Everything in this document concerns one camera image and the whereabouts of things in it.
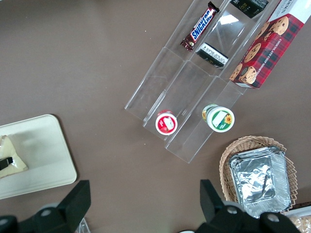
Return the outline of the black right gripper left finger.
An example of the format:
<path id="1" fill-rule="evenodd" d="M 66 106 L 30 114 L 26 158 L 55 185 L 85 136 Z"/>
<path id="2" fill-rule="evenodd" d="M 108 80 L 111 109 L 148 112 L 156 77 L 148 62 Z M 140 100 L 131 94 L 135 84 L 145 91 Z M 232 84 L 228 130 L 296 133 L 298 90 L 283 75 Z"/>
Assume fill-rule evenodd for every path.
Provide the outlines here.
<path id="1" fill-rule="evenodd" d="M 81 180 L 58 204 L 57 210 L 70 230 L 76 230 L 91 206 L 90 182 Z"/>

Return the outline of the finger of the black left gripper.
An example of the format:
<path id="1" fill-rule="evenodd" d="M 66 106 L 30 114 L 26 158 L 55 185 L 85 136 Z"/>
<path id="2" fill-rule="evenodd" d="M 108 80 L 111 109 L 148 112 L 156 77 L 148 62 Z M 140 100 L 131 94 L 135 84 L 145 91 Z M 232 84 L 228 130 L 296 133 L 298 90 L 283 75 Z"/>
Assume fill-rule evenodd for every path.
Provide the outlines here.
<path id="1" fill-rule="evenodd" d="M 3 158 L 0 160 L 0 170 L 7 168 L 13 162 L 12 157 Z"/>

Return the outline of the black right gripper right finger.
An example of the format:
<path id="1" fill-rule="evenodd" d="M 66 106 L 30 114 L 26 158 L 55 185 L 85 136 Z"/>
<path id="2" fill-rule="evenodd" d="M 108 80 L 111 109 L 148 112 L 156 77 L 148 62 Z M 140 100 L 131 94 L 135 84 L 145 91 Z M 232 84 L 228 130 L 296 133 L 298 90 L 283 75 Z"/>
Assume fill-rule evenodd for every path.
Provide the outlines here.
<path id="1" fill-rule="evenodd" d="M 200 205 L 206 223 L 210 223 L 216 214 L 224 207 L 223 201 L 208 179 L 200 181 Z"/>

